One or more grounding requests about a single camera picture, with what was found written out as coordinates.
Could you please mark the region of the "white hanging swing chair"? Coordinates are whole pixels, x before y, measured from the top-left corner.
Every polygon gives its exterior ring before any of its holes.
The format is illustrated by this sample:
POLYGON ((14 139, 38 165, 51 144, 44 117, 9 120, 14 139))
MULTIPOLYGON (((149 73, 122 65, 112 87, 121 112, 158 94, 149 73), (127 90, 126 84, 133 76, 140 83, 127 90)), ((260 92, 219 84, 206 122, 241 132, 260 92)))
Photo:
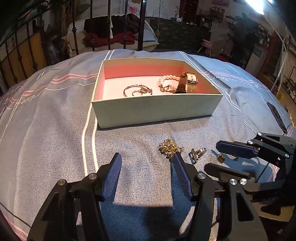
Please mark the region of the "white hanging swing chair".
POLYGON ((140 29, 139 17, 135 14, 115 15, 111 17, 111 26, 107 16, 98 16, 70 24, 68 33, 62 38, 79 53, 108 49, 137 50, 140 29))

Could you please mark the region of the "gold flower brooch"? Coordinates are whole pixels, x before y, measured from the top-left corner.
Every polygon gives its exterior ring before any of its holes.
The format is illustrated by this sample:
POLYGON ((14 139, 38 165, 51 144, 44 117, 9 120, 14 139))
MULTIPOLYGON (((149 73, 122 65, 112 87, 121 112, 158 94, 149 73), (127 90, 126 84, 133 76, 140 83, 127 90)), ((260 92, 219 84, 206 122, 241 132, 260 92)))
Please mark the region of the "gold flower brooch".
POLYGON ((167 159, 173 159, 176 152, 182 153, 184 151, 183 147, 179 147, 172 140, 166 139, 159 144, 159 151, 161 154, 165 155, 167 159))

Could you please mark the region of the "blue-grey striped bed cover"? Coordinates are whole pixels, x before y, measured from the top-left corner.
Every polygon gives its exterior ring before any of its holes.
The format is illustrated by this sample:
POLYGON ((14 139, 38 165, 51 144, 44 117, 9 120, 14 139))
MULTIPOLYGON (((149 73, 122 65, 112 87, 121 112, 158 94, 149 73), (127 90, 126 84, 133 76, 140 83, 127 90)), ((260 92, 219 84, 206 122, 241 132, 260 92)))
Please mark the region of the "blue-grey striped bed cover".
POLYGON ((288 136, 295 129, 284 107, 251 74, 232 64, 184 52, 89 52, 41 69, 1 99, 1 211, 20 240, 59 179, 79 181, 122 156, 117 189, 101 204, 111 240, 176 240, 187 230, 194 204, 181 190, 170 162, 158 150, 171 139, 207 153, 196 164, 216 162, 219 140, 246 142, 258 132, 282 135, 268 108, 278 110, 288 136), (222 93, 206 118, 96 130, 91 106, 103 60, 183 60, 202 71, 222 93))

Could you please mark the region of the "open white pink-lined box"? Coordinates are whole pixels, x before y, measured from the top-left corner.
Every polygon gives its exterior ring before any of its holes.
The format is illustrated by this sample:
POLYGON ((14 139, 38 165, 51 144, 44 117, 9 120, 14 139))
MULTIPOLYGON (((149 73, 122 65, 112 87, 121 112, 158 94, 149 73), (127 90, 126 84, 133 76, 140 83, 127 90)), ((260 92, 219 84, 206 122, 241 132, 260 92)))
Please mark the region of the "open white pink-lined box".
POLYGON ((222 96, 197 67, 185 61, 123 58, 101 63, 91 102, 98 126, 104 129, 211 116, 222 96), (197 93, 160 91, 161 77, 183 72, 196 75, 197 93))

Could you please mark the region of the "pink stool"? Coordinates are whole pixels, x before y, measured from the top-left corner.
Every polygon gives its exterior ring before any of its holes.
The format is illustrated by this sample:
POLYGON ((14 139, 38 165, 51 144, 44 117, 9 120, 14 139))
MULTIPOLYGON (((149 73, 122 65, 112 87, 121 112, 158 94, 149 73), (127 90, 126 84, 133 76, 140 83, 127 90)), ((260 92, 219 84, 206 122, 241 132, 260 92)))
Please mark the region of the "pink stool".
POLYGON ((198 50, 198 53, 200 53, 202 49, 205 49, 204 54, 211 58, 211 51, 212 51, 213 47, 214 47, 214 43, 203 39, 201 42, 201 47, 198 50))

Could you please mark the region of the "white curved floor lamp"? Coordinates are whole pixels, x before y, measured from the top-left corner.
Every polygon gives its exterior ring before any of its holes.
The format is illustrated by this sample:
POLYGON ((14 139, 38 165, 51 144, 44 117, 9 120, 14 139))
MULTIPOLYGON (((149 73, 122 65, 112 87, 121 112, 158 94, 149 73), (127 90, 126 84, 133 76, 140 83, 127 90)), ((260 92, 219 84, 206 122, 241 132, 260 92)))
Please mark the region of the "white curved floor lamp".
POLYGON ((280 15, 273 8, 275 1, 247 1, 247 4, 260 15, 271 31, 267 54, 257 77, 277 95, 283 82, 287 65, 289 31, 280 15))

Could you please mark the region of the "black iron bed frame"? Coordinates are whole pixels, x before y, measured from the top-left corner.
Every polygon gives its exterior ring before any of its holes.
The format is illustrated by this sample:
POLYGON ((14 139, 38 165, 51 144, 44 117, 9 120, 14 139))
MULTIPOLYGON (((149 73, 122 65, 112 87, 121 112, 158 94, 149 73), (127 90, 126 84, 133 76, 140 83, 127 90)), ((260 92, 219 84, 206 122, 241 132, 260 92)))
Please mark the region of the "black iron bed frame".
POLYGON ((146 2, 140 1, 135 15, 124 1, 119 16, 112 13, 112 1, 104 3, 107 15, 94 16, 94 1, 1 1, 1 93, 44 67, 79 55, 82 44, 94 51, 99 35, 108 47, 121 36, 126 47, 135 32, 142 50, 146 2))

